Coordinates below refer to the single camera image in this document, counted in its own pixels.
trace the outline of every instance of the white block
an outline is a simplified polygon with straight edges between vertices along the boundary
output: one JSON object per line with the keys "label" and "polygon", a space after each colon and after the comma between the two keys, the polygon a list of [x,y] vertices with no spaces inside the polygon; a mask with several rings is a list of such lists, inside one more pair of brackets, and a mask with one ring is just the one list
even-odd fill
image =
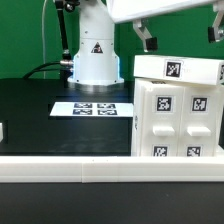
{"label": "white block", "polygon": [[169,126],[155,126],[153,133],[155,136],[174,136],[175,130]]}
{"label": "white block", "polygon": [[204,137],[211,136],[211,131],[206,127],[188,127],[187,133],[191,137]]}
{"label": "white block", "polygon": [[3,125],[0,123],[0,142],[3,140]]}
{"label": "white block", "polygon": [[224,82],[224,61],[171,56],[135,56],[134,76],[218,85]]}
{"label": "white block", "polygon": [[185,86],[179,156],[214,156],[223,109],[223,86]]}
{"label": "white block", "polygon": [[142,89],[135,95],[132,141],[138,144],[132,144],[132,151],[138,156],[176,156],[183,88],[149,80],[136,83]]}

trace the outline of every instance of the green background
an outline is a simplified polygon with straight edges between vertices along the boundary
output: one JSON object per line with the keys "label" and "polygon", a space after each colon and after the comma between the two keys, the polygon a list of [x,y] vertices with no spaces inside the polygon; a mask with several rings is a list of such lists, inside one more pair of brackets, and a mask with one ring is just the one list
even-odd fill
{"label": "green background", "polygon": [[[5,2],[0,8],[0,78],[21,78],[25,73],[43,64],[41,16],[44,0]],[[133,79],[134,55],[157,54],[202,58],[224,58],[224,41],[209,44],[207,27],[216,13],[212,6],[203,6],[148,20],[150,33],[158,38],[159,50],[144,53],[142,42],[131,23],[116,25],[115,51],[121,59],[121,76]],[[78,51],[78,10],[65,12],[69,48]],[[53,0],[46,8],[47,62],[61,59],[58,19]],[[57,72],[47,78],[58,78]]]}

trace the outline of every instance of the white edge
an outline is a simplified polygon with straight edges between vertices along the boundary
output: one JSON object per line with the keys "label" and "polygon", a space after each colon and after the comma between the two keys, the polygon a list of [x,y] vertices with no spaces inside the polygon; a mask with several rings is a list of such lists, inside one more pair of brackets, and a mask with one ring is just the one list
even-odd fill
{"label": "white edge", "polygon": [[0,182],[224,181],[224,157],[0,157]]}

